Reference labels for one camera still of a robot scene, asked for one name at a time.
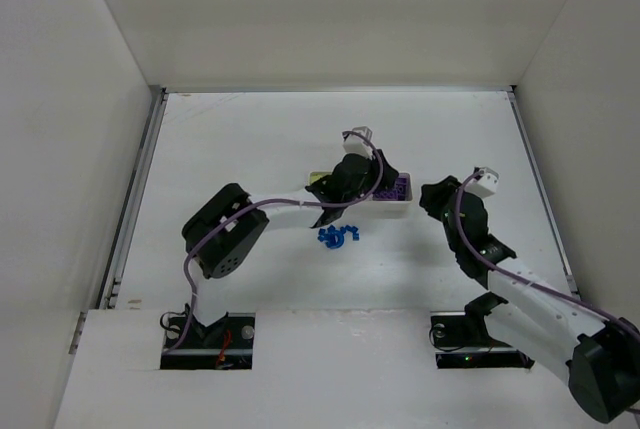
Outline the purple sloped lego brick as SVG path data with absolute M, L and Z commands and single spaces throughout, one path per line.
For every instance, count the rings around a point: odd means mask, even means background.
M 390 189 L 378 189 L 372 196 L 375 201 L 408 202 L 412 199 L 410 176 L 400 174 Z

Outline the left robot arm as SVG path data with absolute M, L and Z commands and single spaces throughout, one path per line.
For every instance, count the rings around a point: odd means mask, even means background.
M 190 309 L 198 307 L 198 286 L 189 267 L 206 279 L 221 279 L 239 267 L 268 232 L 330 226 L 351 206 L 395 188 L 400 173 L 379 149 L 347 153 L 333 171 L 290 195 L 253 198 L 237 183 L 220 189 L 182 229 L 183 263 L 191 288 Z

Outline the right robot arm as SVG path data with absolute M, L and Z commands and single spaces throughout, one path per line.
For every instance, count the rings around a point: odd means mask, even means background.
M 545 367 L 592 419 L 608 424 L 638 412 L 638 328 L 555 289 L 492 235 L 484 201 L 497 188 L 497 174 L 478 168 L 420 193 L 420 207 L 442 224 L 459 268 L 485 290 L 465 307 L 473 329 Z

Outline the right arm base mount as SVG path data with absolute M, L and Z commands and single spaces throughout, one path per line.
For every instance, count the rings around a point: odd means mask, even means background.
M 462 312 L 430 316 L 429 341 L 440 370 L 531 369 L 535 361 L 489 335 L 485 317 L 506 301 L 489 292 L 465 305 Z

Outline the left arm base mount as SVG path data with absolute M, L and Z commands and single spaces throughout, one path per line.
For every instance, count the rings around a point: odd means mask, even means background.
M 256 329 L 255 313 L 229 313 L 210 325 L 196 318 L 186 327 L 190 306 L 166 312 L 159 325 L 164 331 L 161 370 L 251 370 Z

